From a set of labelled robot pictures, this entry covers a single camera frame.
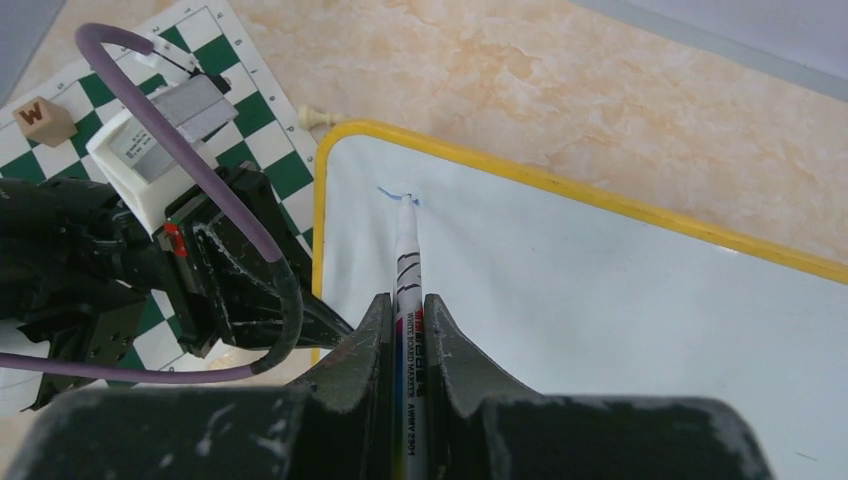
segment marble countertop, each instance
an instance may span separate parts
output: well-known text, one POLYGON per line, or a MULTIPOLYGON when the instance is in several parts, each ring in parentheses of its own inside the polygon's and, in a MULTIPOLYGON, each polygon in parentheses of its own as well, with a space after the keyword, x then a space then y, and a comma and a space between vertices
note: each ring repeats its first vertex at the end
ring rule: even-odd
MULTIPOLYGON (((79 58, 80 24, 131 28, 171 3, 68 0, 12 98, 79 58)), ((230 3, 295 106, 848 263, 846 103, 565 2, 230 3)))

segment wooden block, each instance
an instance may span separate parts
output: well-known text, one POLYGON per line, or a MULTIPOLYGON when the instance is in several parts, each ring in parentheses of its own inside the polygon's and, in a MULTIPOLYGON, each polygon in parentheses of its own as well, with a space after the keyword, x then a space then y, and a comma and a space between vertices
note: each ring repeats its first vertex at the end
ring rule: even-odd
POLYGON ((68 111, 42 97, 33 98, 14 115, 25 137, 50 147, 58 147, 77 133, 68 111))

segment whiteboard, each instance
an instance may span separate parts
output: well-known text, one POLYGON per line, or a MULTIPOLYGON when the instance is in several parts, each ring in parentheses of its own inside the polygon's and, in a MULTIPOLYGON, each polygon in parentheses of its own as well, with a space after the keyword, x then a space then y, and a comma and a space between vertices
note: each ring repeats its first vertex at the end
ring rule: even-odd
POLYGON ((393 286, 397 203, 377 187, 409 192, 425 292, 531 388, 718 398, 780 478, 845 477, 848 286, 375 131, 326 140, 316 166, 316 277, 349 322, 393 286))

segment white chess pawn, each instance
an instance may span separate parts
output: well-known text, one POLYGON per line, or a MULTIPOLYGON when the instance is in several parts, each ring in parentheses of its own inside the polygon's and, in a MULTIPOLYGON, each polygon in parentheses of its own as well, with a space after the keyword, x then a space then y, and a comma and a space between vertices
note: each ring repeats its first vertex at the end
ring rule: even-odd
POLYGON ((342 113, 324 113, 307 105, 303 105, 297 111, 297 123, 304 130, 310 130, 318 125, 333 126, 345 120, 347 120, 347 115, 342 113))

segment red component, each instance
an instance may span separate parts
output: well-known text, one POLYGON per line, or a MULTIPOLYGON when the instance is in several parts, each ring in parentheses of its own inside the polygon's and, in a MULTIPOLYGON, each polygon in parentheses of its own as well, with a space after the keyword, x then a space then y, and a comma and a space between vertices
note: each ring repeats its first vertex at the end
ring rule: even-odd
POLYGON ((180 232, 180 227, 176 223, 165 222, 163 225, 165 233, 171 239, 171 246, 174 247, 174 255, 178 257, 188 258, 188 250, 185 248, 185 240, 180 232))
POLYGON ((415 331, 418 333, 424 332, 424 310, 415 312, 415 331))

